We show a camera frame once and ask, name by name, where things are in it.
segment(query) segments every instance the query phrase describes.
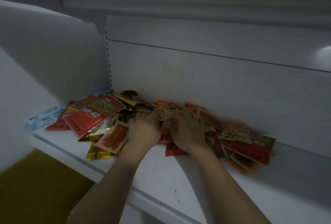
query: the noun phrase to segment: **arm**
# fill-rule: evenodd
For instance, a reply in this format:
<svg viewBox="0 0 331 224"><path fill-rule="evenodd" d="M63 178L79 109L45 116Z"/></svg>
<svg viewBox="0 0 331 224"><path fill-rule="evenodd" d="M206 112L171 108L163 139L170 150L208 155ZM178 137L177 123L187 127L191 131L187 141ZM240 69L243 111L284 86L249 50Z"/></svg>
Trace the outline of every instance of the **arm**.
<svg viewBox="0 0 331 224"><path fill-rule="evenodd" d="M174 118L178 131L169 129L170 133L176 145L197 163L215 222L270 224L206 144L203 120L189 110Z"/></svg>
<svg viewBox="0 0 331 224"><path fill-rule="evenodd" d="M136 170L161 133L158 111L137 113L129 142L102 180L84 198L68 224L119 223Z"/></svg>

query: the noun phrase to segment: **pile of snack packages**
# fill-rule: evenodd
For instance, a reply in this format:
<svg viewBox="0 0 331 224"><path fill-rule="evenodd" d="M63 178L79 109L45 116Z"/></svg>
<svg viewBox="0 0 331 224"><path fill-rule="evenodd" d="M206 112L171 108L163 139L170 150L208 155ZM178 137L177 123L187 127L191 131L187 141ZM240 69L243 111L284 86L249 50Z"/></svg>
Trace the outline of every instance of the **pile of snack packages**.
<svg viewBox="0 0 331 224"><path fill-rule="evenodd" d="M274 138L255 133L246 126L226 123L204 107L189 102L185 102L184 107L205 120L205 141L218 158L224 158L244 175L256 171L259 163L269 164ZM111 91L102 96L89 95L80 101L70 101L57 121L45 130L72 130L78 142L91 142L87 161L111 158L120 155L128 141L129 120L134 119L137 112L154 109L160 109L161 138L158 143L166 145L165 155L187 154L176 146L167 131L169 127L178 126L172 112L182 113L179 104L162 100L150 103L133 90Z"/></svg>

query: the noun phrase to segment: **white shelf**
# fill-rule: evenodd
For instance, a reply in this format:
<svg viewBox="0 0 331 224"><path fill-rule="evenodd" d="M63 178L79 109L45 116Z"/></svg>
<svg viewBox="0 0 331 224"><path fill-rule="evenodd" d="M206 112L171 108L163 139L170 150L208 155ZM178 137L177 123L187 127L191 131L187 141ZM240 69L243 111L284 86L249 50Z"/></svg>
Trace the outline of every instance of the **white shelf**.
<svg viewBox="0 0 331 224"><path fill-rule="evenodd" d="M115 158L86 162L89 142L71 131L37 130L31 144L98 182ZM269 166L245 177L228 171L271 223L329 223L331 159L281 144ZM152 148L135 175L128 203L165 223L207 223L209 215L196 165L188 155L165 157L165 146Z"/></svg>

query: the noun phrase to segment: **person's left hand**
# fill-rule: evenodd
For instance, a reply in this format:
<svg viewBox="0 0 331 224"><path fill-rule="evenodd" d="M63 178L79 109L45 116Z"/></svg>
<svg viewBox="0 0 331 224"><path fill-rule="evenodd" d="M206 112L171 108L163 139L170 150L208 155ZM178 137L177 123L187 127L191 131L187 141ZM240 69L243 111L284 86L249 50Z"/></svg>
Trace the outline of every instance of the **person's left hand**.
<svg viewBox="0 0 331 224"><path fill-rule="evenodd" d="M157 119L159 113L159 110L138 112L135 120L130 120L127 146L135 153L146 155L159 141L161 137L159 120Z"/></svg>

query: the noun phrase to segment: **forearm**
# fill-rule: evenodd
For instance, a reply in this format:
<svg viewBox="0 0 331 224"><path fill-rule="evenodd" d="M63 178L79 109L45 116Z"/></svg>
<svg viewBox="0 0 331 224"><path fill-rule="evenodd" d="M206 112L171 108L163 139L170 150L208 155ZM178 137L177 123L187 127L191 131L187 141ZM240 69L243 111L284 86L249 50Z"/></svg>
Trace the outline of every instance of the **forearm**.
<svg viewBox="0 0 331 224"><path fill-rule="evenodd" d="M78 206L69 224L119 223L135 172L145 153L128 144L103 179Z"/></svg>
<svg viewBox="0 0 331 224"><path fill-rule="evenodd" d="M199 167L216 223L270 223L210 148L190 154Z"/></svg>

